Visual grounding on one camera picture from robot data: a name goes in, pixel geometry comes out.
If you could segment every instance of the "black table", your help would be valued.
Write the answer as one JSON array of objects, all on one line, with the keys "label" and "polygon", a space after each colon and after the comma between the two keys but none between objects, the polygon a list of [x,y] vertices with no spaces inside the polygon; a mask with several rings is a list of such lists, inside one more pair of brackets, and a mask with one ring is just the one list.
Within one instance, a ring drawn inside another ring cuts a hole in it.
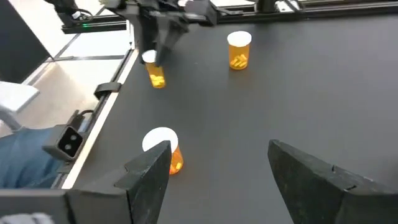
[{"label": "black table", "polygon": [[[280,139],[398,187],[398,17],[192,27],[150,85],[136,61],[75,186],[142,152],[152,128],[180,138],[159,223],[292,223],[267,161]],[[247,69],[226,36],[252,34]]]}]

